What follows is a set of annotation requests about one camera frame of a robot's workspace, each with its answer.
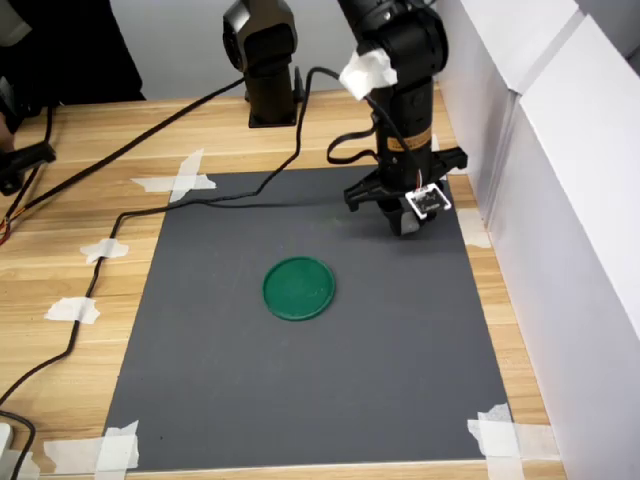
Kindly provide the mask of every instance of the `green plate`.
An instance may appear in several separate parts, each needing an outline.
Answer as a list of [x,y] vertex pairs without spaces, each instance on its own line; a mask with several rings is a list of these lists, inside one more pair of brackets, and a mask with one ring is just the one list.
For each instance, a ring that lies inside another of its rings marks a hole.
[[294,257],[273,267],[264,279],[262,295],[276,317],[302,322],[317,317],[331,304],[336,281],[331,269],[309,257]]

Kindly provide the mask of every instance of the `person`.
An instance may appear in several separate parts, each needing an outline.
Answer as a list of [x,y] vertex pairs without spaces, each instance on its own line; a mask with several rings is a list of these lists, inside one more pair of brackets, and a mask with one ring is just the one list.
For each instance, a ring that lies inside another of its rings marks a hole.
[[0,77],[40,106],[144,100],[109,0],[0,0]]

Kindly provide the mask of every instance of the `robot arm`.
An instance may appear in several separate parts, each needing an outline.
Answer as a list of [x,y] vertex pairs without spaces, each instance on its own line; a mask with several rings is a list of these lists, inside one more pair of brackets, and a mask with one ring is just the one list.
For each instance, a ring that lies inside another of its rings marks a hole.
[[[437,210],[447,208],[439,179],[453,168],[467,166],[467,156],[459,148],[431,151],[433,76],[445,68],[449,54],[444,25],[422,0],[338,1],[358,41],[358,53],[381,48],[398,73],[396,85],[375,89],[371,97],[388,113],[411,149],[408,154],[389,126],[378,122],[378,169],[347,189],[345,200],[352,211],[360,203],[376,201],[396,235],[410,233],[434,218]],[[422,201],[412,203],[416,223],[401,198],[409,199],[406,194],[413,195],[420,187],[424,187]]]
[[298,46],[293,13],[284,0],[237,0],[224,15],[224,46],[244,74],[252,128],[295,125],[302,80],[292,89],[289,64]]
[[[347,189],[345,201],[352,211],[375,201],[396,235],[410,233],[434,218],[437,210],[450,206],[439,179],[467,164],[460,149],[431,151],[433,76],[444,69],[448,58],[444,26],[424,0],[338,3],[358,42],[358,53],[383,49],[398,73],[396,85],[375,89],[371,98],[403,137],[396,138],[390,126],[374,115],[378,168]],[[282,121],[291,118],[295,123],[288,65],[296,40],[293,15],[284,0],[237,0],[225,15],[225,46],[234,66],[245,75],[252,122],[291,124]],[[404,197],[413,212],[405,210]]]

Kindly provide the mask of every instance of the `wooden tabletop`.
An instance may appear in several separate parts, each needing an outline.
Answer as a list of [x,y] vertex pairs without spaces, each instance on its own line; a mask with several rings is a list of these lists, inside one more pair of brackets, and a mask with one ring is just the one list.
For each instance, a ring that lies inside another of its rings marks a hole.
[[[188,101],[61,107],[52,144],[58,160],[40,175],[42,193],[118,149],[168,117]],[[436,92],[434,129],[441,148],[456,146],[444,104]],[[201,173],[269,171],[294,148],[292,128],[250,130],[248,107],[240,98],[221,98],[196,110],[28,216],[0,247],[0,392],[36,364],[62,352],[71,323],[44,314],[62,297],[84,295],[93,272],[80,248],[108,237],[117,215],[166,205],[168,193],[145,193],[130,179],[175,176],[180,163],[204,148]],[[28,121],[17,145],[42,139],[43,117]],[[312,96],[303,131],[303,149],[292,169],[327,167],[326,148],[338,135],[370,126],[368,107],[343,92]],[[371,140],[352,142],[340,154],[352,155]],[[475,209],[464,175],[451,175],[458,209]],[[6,209],[10,199],[0,199]],[[106,262],[94,298],[101,315],[82,325],[75,351],[24,384],[3,405],[35,423],[33,451],[43,473],[54,465],[43,452],[49,440],[99,437],[147,278],[163,215],[132,219],[118,239],[130,246],[124,258]],[[517,423],[547,425],[548,419],[493,249],[468,245],[487,323]],[[18,429],[13,448],[26,439]],[[526,462],[527,479],[560,480],[559,462]],[[178,479],[486,479],[485,461],[427,462],[326,468],[269,468],[129,477]]]

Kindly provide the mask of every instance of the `white panel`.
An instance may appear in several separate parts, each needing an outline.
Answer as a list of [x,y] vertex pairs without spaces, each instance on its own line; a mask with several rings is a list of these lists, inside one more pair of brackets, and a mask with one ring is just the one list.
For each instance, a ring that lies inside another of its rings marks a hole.
[[[640,341],[536,129],[518,108],[490,225],[493,244],[568,477],[637,480]],[[568,128],[554,134],[568,144],[590,138]],[[608,178],[606,186],[617,188],[618,178]],[[606,203],[607,191],[594,199]],[[618,221],[613,234],[631,218]],[[634,253],[626,253],[631,260]]]
[[462,3],[507,85],[519,93],[532,66],[578,12],[574,0],[462,0]]
[[469,154],[468,173],[483,216],[497,167],[502,131],[515,94],[510,92],[460,0],[441,2],[449,37],[449,63],[438,81],[460,146]]
[[640,334],[640,79],[588,18],[522,106]]

